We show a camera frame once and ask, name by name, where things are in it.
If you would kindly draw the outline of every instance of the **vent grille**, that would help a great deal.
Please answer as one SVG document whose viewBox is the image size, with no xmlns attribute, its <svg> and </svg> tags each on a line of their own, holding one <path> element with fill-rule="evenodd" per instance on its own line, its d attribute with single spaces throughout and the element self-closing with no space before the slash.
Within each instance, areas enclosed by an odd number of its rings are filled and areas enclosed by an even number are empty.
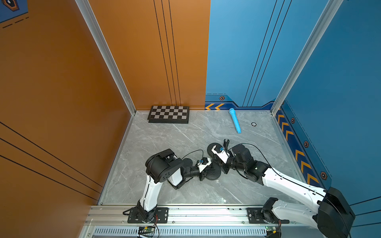
<svg viewBox="0 0 381 238">
<path fill-rule="evenodd" d="M 159 226 L 160 235 L 165 236 L 266 236 L 266 228 L 262 226 L 221 226 L 221 227 L 196 227 L 196 226 Z M 96 226 L 94 235 L 132 236 L 136 237 L 136 227 L 121 226 Z"/>
</svg>

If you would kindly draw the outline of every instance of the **blue wall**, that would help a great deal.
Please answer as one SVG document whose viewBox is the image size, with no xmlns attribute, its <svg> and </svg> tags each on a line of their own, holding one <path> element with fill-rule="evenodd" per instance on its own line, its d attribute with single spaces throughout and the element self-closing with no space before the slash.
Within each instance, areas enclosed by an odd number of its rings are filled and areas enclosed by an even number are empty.
<svg viewBox="0 0 381 238">
<path fill-rule="evenodd" d="M 342 3 L 286 101 L 326 165 L 332 187 L 349 204 L 381 196 L 381 1 Z M 381 209 L 381 198 L 352 209 Z M 381 212 L 358 216 L 354 225 L 374 222 L 381 222 Z M 379 228 L 355 227 L 352 236 L 379 235 Z"/>
<path fill-rule="evenodd" d="M 240 107 L 261 107 L 277 97 L 327 0 L 293 0 L 291 5 L 290 2 L 211 1 L 207 95 L 228 95 Z M 273 9 L 274 14 L 251 80 Z M 284 18 L 282 30 L 263 74 Z"/>
<path fill-rule="evenodd" d="M 16 11 L 12 11 L 8 7 L 6 7 L 2 3 L 2 1 L 0 2 L 0 23 L 28 12 L 27 0 L 18 0 L 17 4 L 19 6 L 19 9 Z"/>
</svg>

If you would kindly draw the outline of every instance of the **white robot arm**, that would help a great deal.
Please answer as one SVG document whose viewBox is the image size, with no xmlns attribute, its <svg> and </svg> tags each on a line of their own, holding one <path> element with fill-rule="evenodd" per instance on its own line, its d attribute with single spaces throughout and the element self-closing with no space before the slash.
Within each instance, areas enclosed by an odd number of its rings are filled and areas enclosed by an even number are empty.
<svg viewBox="0 0 381 238">
<path fill-rule="evenodd" d="M 147 182 L 137 209 L 144 222 L 153 220 L 157 197 L 165 180 L 179 189 L 193 177 L 209 180 L 218 179 L 221 171 L 227 174 L 230 169 L 242 171 L 246 178 L 261 185 L 272 187 L 302 204 L 286 203 L 277 198 L 269 198 L 260 214 L 267 223 L 278 220 L 293 220 L 319 229 L 328 238 L 346 238 L 352 227 L 355 215 L 341 192 L 335 188 L 328 191 L 300 182 L 271 167 L 269 164 L 254 160 L 250 151 L 242 144 L 231 151 L 224 146 L 212 143 L 208 154 L 212 158 L 202 158 L 193 166 L 192 160 L 181 160 L 172 150 L 167 149 L 151 156 L 146 162 Z"/>
</svg>

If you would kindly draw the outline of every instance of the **gray marble surface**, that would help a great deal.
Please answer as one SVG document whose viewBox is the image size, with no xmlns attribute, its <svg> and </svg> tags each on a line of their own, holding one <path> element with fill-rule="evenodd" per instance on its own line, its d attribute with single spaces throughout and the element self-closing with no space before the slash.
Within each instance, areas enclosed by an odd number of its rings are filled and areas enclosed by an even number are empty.
<svg viewBox="0 0 381 238">
<path fill-rule="evenodd" d="M 146 160 L 153 154 L 172 149 L 182 158 L 191 151 L 206 148 L 210 143 L 223 143 L 230 139 L 230 147 L 239 143 L 256 145 L 269 163 L 282 173 L 297 178 L 290 158 L 283 151 L 269 111 L 237 111 L 242 133 L 235 130 L 227 110 L 190 111 L 189 124 L 148 123 L 148 111 L 137 111 L 120 158 L 105 192 L 103 204 L 136 204 L 142 197 L 146 182 Z M 245 145 L 255 160 L 263 161 L 262 155 L 250 145 Z M 201 158 L 201 151 L 188 155 L 195 162 Z M 158 197 L 158 204 L 209 203 L 209 204 L 251 204 L 263 205 L 269 197 L 287 202 L 293 198 L 273 188 L 243 179 L 236 171 L 222 173 L 215 181 L 193 178 L 179 190 L 164 182 Z"/>
</svg>

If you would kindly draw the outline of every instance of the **blue cylindrical object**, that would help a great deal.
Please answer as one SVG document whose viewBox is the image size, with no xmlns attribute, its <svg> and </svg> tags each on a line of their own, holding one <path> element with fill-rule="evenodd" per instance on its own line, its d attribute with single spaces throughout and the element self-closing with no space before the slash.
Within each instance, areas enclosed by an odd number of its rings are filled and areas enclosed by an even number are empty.
<svg viewBox="0 0 381 238">
<path fill-rule="evenodd" d="M 239 123 L 238 123 L 238 120 L 237 120 L 237 116 L 235 115 L 234 108 L 230 108 L 229 109 L 229 113 L 230 113 L 230 115 L 232 115 L 232 119 L 233 119 L 233 122 L 234 122 L 234 125 L 235 125 L 235 129 L 237 130 L 238 134 L 240 134 L 241 133 L 241 127 L 239 126 Z"/>
</svg>

